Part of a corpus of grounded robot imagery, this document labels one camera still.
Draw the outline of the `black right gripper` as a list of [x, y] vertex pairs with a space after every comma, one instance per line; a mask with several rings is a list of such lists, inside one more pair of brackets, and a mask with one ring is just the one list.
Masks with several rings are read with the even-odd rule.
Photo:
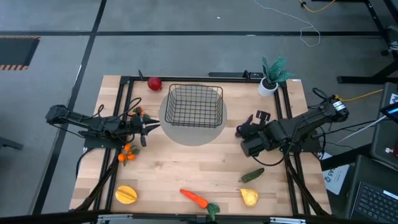
[[251, 120], [247, 120], [242, 125], [240, 125], [240, 129], [236, 130], [235, 136], [237, 138], [247, 138], [247, 139], [253, 139], [253, 138], [258, 138], [260, 136], [265, 136], [267, 139], [274, 140], [274, 136], [271, 131], [272, 124], [274, 124], [274, 121], [270, 121], [268, 123], [256, 124], [252, 123]]

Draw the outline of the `yellow ridged toy fruit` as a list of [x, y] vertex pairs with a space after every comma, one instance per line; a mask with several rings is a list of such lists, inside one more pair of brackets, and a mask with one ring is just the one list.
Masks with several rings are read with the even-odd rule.
[[131, 204], [137, 200], [137, 193], [129, 186], [120, 185], [115, 192], [115, 197], [117, 201], [123, 204]]

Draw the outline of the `tablet with blue screen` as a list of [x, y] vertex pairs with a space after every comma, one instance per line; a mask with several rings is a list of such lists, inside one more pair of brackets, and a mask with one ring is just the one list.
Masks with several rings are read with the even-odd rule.
[[381, 108], [380, 112], [398, 124], [398, 101]]

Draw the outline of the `yellow toy pear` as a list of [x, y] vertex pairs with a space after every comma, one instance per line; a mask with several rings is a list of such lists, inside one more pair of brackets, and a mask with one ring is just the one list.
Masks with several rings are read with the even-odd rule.
[[240, 193], [246, 206], [248, 207], [256, 206], [259, 199], [259, 193], [256, 190], [240, 189]]

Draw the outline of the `black laptop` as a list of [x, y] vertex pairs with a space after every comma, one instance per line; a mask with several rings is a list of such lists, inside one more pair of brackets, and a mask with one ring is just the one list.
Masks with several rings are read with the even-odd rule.
[[359, 156], [349, 195], [348, 217], [398, 224], [398, 171]]

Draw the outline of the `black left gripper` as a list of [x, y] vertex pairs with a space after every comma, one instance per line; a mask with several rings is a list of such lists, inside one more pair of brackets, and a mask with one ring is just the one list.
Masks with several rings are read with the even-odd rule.
[[152, 130], [160, 127], [160, 124], [158, 123], [160, 123], [160, 121], [156, 119], [134, 115], [131, 117], [129, 122], [129, 132], [131, 134], [146, 135], [149, 134]]

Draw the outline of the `dark furniture foot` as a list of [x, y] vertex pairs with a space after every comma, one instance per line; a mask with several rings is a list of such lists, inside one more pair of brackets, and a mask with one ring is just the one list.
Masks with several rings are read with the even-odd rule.
[[0, 137], [0, 149], [2, 149], [3, 147], [11, 147], [13, 149], [22, 149], [24, 147], [24, 145], [19, 144], [18, 142], [12, 141], [10, 139]]

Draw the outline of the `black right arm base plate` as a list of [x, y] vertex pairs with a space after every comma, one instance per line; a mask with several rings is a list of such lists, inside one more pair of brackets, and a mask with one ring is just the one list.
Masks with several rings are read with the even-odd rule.
[[291, 152], [320, 152], [321, 146], [318, 139], [306, 138], [295, 143], [290, 149]]

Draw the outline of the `green plant in white pot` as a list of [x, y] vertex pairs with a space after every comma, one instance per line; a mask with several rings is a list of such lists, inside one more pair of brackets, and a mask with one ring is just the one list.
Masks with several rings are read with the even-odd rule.
[[292, 77], [292, 73], [284, 67], [287, 60], [283, 56], [278, 56], [272, 65], [269, 65], [267, 59], [262, 57], [262, 69], [264, 77], [259, 84], [258, 92], [261, 96], [271, 96], [277, 90], [280, 84]]

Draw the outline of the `red toy pomegranate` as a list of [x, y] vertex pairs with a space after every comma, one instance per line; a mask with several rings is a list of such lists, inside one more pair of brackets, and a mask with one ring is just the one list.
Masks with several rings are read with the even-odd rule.
[[153, 91], [159, 91], [162, 89], [162, 80], [158, 77], [150, 77], [147, 81], [148, 87]]

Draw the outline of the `dark grey case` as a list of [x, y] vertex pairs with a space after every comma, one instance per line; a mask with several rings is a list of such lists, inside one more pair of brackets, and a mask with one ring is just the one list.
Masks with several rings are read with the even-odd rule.
[[[379, 109], [396, 101], [398, 101], [398, 85], [388, 82], [384, 85]], [[387, 149], [394, 150], [396, 146], [398, 146], [398, 123], [386, 117], [378, 122], [374, 128], [371, 155], [398, 170], [398, 158], [393, 152], [386, 151]]]

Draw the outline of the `orange toy carrot green top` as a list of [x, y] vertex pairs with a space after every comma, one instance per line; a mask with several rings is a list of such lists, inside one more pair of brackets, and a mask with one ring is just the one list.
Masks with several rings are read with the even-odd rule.
[[201, 208], [206, 209], [208, 211], [211, 221], [214, 222], [216, 220], [216, 215], [221, 211], [220, 207], [217, 204], [209, 203], [204, 198], [199, 197], [198, 195], [189, 190], [180, 189], [180, 193], [184, 195], [186, 198], [189, 198], [191, 201], [195, 202]]

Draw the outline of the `orange tangerine bunch with leaves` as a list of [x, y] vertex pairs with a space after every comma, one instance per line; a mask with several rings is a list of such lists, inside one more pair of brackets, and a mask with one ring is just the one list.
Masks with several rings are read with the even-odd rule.
[[121, 153], [118, 154], [118, 161], [122, 162], [125, 167], [128, 161], [134, 160], [140, 153], [140, 149], [132, 144], [127, 144], [122, 149]]
[[141, 116], [141, 117], [144, 117], [144, 118], [150, 118], [150, 116], [145, 113], [144, 109], [141, 106], [134, 107], [132, 109], [131, 113], [129, 113], [129, 116], [130, 117]]

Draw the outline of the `silver metal bracket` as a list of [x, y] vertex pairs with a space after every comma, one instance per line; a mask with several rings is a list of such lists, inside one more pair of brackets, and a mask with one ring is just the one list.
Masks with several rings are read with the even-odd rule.
[[129, 215], [126, 214], [106, 214], [106, 215], [99, 215], [97, 218], [97, 222], [99, 224], [109, 224], [110, 221], [114, 220], [122, 220], [129, 218]]
[[307, 224], [304, 219], [285, 218], [285, 217], [270, 217], [272, 224]]

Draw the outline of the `black aluminium table frame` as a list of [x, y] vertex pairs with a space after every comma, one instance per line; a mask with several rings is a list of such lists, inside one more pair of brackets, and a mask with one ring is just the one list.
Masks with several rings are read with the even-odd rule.
[[[153, 130], [140, 154], [125, 167], [120, 164], [115, 181], [106, 183], [101, 208], [129, 215], [131, 220], [206, 218], [206, 210], [180, 193], [180, 189], [185, 189], [217, 204], [221, 209], [216, 216], [218, 222], [224, 218], [264, 222], [267, 217], [304, 215], [302, 195], [289, 180], [281, 153], [262, 152], [258, 160], [248, 158], [234, 135], [237, 125], [257, 110], [269, 112], [272, 118], [278, 113], [291, 112], [294, 116], [304, 113], [307, 102], [300, 80], [289, 80], [286, 90], [280, 91], [278, 97], [262, 97], [257, 90], [258, 80], [163, 77], [162, 81], [160, 92], [150, 90], [146, 82], [138, 78], [133, 78], [121, 91], [124, 96], [141, 98], [144, 111], [156, 119], [171, 84], [220, 86], [227, 109], [226, 126], [215, 140], [202, 146], [184, 146], [171, 140], [163, 129]], [[248, 183], [239, 182], [244, 174], [259, 168], [265, 168], [261, 176]], [[115, 192], [120, 185], [136, 191], [134, 203], [117, 201]], [[256, 206], [245, 205], [240, 189], [259, 193]]]

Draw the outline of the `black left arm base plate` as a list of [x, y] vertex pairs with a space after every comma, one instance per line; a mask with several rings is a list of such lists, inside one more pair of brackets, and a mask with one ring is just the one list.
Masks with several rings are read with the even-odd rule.
[[120, 140], [110, 140], [103, 138], [86, 138], [84, 142], [84, 147], [87, 148], [122, 148], [124, 143]]

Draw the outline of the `dark green toy cucumber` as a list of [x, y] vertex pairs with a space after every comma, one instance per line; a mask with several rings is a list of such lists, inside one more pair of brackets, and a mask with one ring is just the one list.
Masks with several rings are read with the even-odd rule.
[[252, 171], [250, 173], [244, 174], [240, 179], [239, 182], [242, 183], [248, 183], [256, 178], [258, 178], [259, 176], [261, 176], [265, 171], [265, 168], [259, 168], [256, 169], [255, 171]]

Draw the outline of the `grey round mat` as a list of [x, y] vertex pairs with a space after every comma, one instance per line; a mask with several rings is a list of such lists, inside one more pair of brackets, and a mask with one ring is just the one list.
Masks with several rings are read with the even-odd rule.
[[185, 146], [201, 146], [215, 140], [226, 126], [227, 109], [223, 101], [223, 123], [217, 128], [195, 128], [185, 126], [173, 126], [165, 121], [165, 107], [167, 96], [159, 109], [160, 125], [164, 133], [173, 141]]

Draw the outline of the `white printed paper sheet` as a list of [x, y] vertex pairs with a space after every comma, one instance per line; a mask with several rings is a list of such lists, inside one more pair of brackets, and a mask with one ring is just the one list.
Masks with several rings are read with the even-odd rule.
[[350, 165], [343, 165], [323, 171], [325, 187], [335, 195], [339, 195]]

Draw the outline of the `black desk frame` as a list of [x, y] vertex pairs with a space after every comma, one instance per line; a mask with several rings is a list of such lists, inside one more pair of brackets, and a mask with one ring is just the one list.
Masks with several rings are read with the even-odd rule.
[[339, 0], [343, 2], [360, 2], [364, 3], [368, 9], [377, 31], [325, 31], [321, 32], [324, 36], [350, 36], [350, 37], [381, 37], [387, 44], [387, 49], [381, 51], [382, 56], [392, 55], [393, 62], [371, 76], [338, 76], [337, 82], [340, 84], [361, 84], [361, 85], [383, 85], [385, 83], [398, 83], [398, 77], [390, 77], [394, 72], [398, 71], [398, 50], [392, 48], [392, 40], [389, 34], [393, 30], [397, 30], [396, 26], [384, 27], [382, 22], [374, 10], [370, 0]]

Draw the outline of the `black hazard striped floor mat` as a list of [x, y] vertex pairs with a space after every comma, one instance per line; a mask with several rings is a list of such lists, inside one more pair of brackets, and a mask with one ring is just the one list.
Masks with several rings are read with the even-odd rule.
[[27, 70], [40, 36], [0, 35], [0, 70]]

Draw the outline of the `white thin rod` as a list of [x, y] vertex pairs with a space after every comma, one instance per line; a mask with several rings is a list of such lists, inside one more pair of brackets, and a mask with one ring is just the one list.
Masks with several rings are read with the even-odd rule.
[[357, 135], [357, 134], [363, 132], [364, 130], [367, 130], [367, 129], [370, 128], [371, 126], [376, 125], [377, 123], [379, 123], [379, 122], [385, 120], [386, 118], [387, 118], [387, 116], [385, 116], [385, 115], [382, 116], [381, 118], [379, 118], [378, 120], [372, 122], [371, 124], [369, 124], [369, 125], [367, 125], [367, 126], [361, 128], [361, 129], [357, 130], [357, 131], [354, 132], [354, 133], [349, 134], [348, 136], [344, 137], [343, 139], [340, 139], [340, 140], [337, 142], [337, 144], [338, 144], [338, 143], [341, 143], [341, 142], [343, 142], [343, 141], [345, 141], [345, 140], [347, 140], [347, 139], [349, 139], [350, 137], [353, 137], [353, 136], [355, 136], [355, 135]]

